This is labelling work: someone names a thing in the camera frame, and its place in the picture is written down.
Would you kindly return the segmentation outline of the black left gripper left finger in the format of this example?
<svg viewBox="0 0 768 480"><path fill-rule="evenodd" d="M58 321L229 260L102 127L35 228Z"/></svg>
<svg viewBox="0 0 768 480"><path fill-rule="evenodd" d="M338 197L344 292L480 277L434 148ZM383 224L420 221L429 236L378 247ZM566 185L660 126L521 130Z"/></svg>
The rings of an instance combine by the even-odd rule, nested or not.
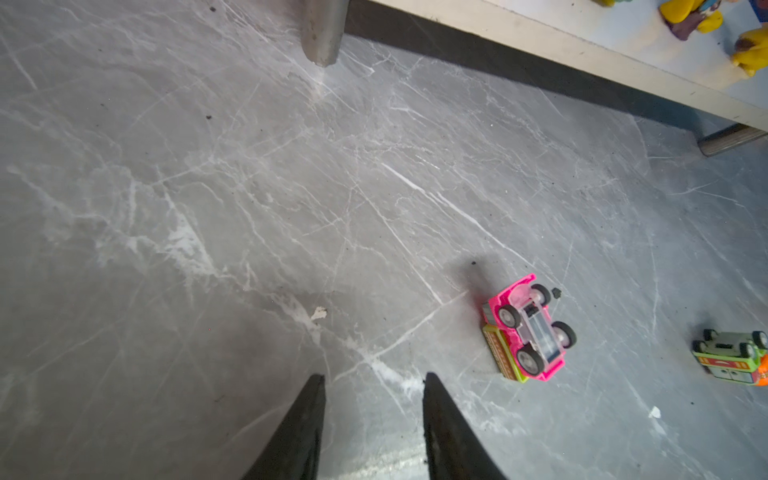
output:
<svg viewBox="0 0 768 480"><path fill-rule="evenodd" d="M325 406L325 377L313 374L242 479L316 479Z"/></svg>

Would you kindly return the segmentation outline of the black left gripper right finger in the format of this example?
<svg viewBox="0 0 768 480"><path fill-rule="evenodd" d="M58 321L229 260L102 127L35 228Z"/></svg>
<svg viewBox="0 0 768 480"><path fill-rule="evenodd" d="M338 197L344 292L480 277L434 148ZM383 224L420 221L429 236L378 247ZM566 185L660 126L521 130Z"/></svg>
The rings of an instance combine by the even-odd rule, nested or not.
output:
<svg viewBox="0 0 768 480"><path fill-rule="evenodd" d="M434 372L426 375L422 405L430 479L505 479Z"/></svg>

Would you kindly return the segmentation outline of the yellow banana figure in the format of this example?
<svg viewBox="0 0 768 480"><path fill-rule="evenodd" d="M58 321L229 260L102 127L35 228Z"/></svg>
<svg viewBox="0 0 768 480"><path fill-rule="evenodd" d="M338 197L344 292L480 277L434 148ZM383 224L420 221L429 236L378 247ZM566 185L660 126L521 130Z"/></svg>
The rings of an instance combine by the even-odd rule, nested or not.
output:
<svg viewBox="0 0 768 480"><path fill-rule="evenodd" d="M719 11L720 5L720 0L669 0L658 10L670 32L677 39L687 41L694 31L707 34L722 26L724 16Z"/></svg>

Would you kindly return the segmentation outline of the blue yellow duck figure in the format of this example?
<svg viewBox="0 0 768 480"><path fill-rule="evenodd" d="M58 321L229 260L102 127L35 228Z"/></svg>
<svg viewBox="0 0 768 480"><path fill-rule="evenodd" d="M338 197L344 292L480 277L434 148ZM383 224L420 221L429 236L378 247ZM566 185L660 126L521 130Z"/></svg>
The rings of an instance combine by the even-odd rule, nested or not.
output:
<svg viewBox="0 0 768 480"><path fill-rule="evenodd" d="M767 67L767 0L750 0L761 26L739 35L734 44L731 63L748 77Z"/></svg>

